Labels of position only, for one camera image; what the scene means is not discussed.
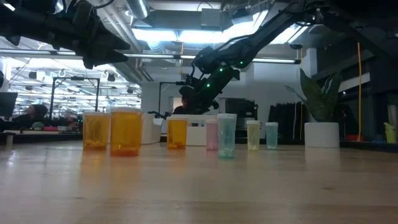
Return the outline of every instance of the desk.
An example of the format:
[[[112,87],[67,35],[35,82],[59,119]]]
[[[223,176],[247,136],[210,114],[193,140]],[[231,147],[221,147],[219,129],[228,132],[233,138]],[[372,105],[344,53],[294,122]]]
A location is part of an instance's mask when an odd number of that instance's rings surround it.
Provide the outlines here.
[[[397,223],[398,154],[281,146],[222,161],[202,147],[0,151],[1,223]]]

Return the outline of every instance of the person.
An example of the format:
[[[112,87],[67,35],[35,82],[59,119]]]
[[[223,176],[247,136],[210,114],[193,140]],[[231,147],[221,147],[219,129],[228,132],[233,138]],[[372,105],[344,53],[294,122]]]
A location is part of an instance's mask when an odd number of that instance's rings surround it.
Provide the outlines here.
[[[25,115],[18,116],[12,121],[21,128],[31,128],[35,122],[41,122],[47,114],[47,107],[44,105],[30,105]]]
[[[176,107],[174,109],[173,114],[187,114],[188,113],[188,111],[187,111],[187,109],[188,109],[188,97],[183,95],[182,99],[181,99],[181,102],[182,102],[182,106]]]

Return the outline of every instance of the plastic cup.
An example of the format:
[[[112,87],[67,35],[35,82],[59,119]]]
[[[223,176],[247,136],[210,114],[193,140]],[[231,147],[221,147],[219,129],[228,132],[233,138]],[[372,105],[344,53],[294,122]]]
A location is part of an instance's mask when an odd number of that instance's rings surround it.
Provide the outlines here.
[[[83,150],[106,151],[111,114],[86,112],[83,120]]]
[[[111,156],[138,156],[142,138],[142,110],[112,109]]]
[[[260,149],[260,121],[247,121],[248,149],[257,151]]]
[[[169,116],[167,118],[167,149],[187,148],[187,118]]]
[[[236,114],[219,114],[218,119],[218,157],[233,159],[235,149]]]
[[[206,120],[206,148],[208,151],[218,149],[218,120]]]
[[[266,135],[267,135],[267,148],[268,149],[278,148],[278,123],[267,122]]]

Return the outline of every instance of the wood grain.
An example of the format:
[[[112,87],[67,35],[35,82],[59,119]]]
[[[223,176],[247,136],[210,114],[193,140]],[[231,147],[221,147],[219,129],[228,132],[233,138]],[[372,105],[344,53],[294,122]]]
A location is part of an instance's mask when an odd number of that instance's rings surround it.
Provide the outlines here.
[[[202,147],[133,158],[81,142],[0,151],[0,223],[398,223],[398,154]]]

